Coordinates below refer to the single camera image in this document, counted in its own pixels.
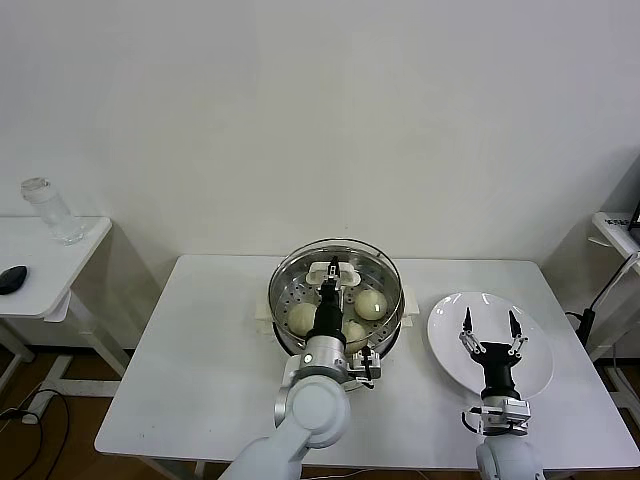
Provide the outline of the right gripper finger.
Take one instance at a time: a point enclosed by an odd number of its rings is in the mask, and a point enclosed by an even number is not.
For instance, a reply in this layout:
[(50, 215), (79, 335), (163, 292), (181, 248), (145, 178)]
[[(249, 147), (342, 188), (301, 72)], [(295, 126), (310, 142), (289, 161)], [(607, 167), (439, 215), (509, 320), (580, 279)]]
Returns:
[(462, 324), (462, 331), (459, 334), (459, 339), (470, 355), (480, 355), (486, 352), (486, 348), (478, 340), (473, 333), (473, 324), (470, 308), (466, 308), (465, 317)]
[(515, 358), (521, 358), (522, 349), (529, 341), (529, 338), (523, 334), (522, 326), (512, 310), (509, 311), (509, 326), (512, 343), (508, 350), (508, 354), (510, 356), (514, 356)]

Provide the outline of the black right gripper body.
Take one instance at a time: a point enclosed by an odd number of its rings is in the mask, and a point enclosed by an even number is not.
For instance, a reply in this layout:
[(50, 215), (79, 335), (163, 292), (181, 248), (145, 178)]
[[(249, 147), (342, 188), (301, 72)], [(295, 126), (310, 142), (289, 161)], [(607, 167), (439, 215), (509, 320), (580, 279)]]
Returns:
[(472, 353), (472, 360), (483, 368), (481, 398), (504, 396), (520, 399), (511, 374), (511, 369), (520, 362), (520, 358), (509, 353), (508, 344), (482, 342), (481, 347), (482, 350)]

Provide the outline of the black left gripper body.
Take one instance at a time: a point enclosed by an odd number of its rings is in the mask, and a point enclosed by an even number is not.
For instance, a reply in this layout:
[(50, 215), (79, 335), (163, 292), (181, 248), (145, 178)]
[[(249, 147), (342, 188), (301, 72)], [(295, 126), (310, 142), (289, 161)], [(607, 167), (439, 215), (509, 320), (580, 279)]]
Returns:
[(320, 287), (321, 301), (314, 314), (313, 327), (307, 333), (307, 340), (316, 336), (327, 336), (345, 342), (342, 332), (343, 312), (339, 305), (339, 294), (335, 282), (324, 282)]

